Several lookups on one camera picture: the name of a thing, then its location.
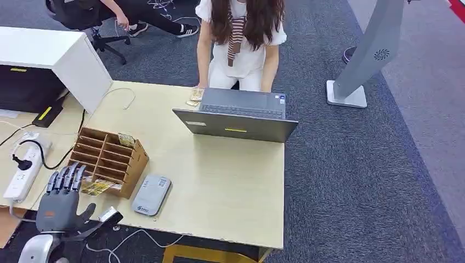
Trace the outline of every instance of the long brown hair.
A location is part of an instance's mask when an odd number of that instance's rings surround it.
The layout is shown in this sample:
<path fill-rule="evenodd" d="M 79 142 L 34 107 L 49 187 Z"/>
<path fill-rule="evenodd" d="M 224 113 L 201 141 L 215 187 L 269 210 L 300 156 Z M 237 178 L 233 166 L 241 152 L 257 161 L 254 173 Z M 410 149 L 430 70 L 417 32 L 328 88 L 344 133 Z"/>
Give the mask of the long brown hair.
<path fill-rule="evenodd" d="M 231 23 L 228 19 L 230 1 L 237 0 L 211 0 L 212 1 L 212 33 L 215 40 L 224 44 L 231 34 Z M 278 31 L 284 19 L 283 0 L 247 0 L 247 22 L 244 36 L 255 51 L 263 44 L 273 40 L 273 30 Z"/>

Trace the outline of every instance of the white pants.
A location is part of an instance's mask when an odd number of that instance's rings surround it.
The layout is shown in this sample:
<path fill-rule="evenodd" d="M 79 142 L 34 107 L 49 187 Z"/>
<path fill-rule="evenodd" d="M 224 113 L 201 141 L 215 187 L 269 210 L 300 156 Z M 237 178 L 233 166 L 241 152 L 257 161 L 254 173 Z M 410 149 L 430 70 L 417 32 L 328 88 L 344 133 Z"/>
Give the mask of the white pants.
<path fill-rule="evenodd" d="M 212 60 L 208 69 L 208 86 L 210 88 L 230 89 L 239 81 L 241 90 L 259 92 L 262 87 L 262 72 L 263 69 L 260 68 L 250 72 L 245 78 L 229 77 L 223 72 L 223 68 Z"/>

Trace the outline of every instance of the black sneaker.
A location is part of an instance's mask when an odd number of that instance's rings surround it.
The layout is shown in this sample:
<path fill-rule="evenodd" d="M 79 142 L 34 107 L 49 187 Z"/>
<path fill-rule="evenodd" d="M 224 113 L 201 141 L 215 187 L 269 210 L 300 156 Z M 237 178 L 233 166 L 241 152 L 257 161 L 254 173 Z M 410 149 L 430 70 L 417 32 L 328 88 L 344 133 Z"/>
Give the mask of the black sneaker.
<path fill-rule="evenodd" d="M 136 37 L 138 34 L 144 32 L 145 30 L 147 30 L 147 28 L 149 28 L 149 24 L 147 24 L 147 23 L 138 23 L 137 27 L 134 30 L 130 29 L 128 31 L 128 35 L 131 36 L 131 37 Z"/>
<path fill-rule="evenodd" d="M 198 26 L 191 26 L 188 24 L 184 24 L 184 30 L 178 35 L 176 35 L 176 37 L 179 37 L 179 38 L 189 37 L 189 36 L 197 34 L 198 31 L 199 31 Z"/>

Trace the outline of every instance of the yellow label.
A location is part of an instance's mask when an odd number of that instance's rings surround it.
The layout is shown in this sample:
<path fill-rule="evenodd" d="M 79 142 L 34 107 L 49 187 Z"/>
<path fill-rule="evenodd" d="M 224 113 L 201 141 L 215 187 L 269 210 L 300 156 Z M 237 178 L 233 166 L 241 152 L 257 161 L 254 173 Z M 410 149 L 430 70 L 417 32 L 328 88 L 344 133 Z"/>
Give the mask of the yellow label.
<path fill-rule="evenodd" d="M 47 113 L 48 113 L 51 109 L 52 109 L 52 107 L 48 107 L 48 108 L 45 110 L 45 112 L 39 117 L 39 121 L 41 121 L 41 120 L 45 117 L 45 115 L 47 115 Z"/>
<path fill-rule="evenodd" d="M 246 133 L 247 130 L 243 130 L 243 129 L 231 129 L 231 128 L 225 128 L 224 130 L 227 130 L 229 132 L 239 132 L 239 133 Z"/>
<path fill-rule="evenodd" d="M 25 70 L 24 68 L 15 68 L 15 67 L 12 67 L 12 68 L 10 69 L 10 71 L 26 72 L 27 70 Z"/>

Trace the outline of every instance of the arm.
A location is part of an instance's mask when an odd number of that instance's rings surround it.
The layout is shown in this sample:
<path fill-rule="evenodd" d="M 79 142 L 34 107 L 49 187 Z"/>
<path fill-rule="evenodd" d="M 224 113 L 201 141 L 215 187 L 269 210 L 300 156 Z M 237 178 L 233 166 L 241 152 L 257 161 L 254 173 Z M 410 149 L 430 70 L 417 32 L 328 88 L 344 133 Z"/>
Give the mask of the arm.
<path fill-rule="evenodd" d="M 266 45 L 265 65 L 263 66 L 262 74 L 262 91 L 271 92 L 271 86 L 275 79 L 277 66 L 279 64 L 279 46 Z"/>
<path fill-rule="evenodd" d="M 115 2 L 115 0 L 100 0 L 102 4 L 106 5 L 113 13 L 116 15 L 116 20 L 118 24 L 122 26 L 126 31 L 129 30 L 129 20 L 124 14 L 120 6 Z"/>
<path fill-rule="evenodd" d="M 197 43 L 197 64 L 199 67 L 199 88 L 208 86 L 208 66 L 210 64 L 212 35 L 210 24 L 202 20 L 199 42 Z"/>

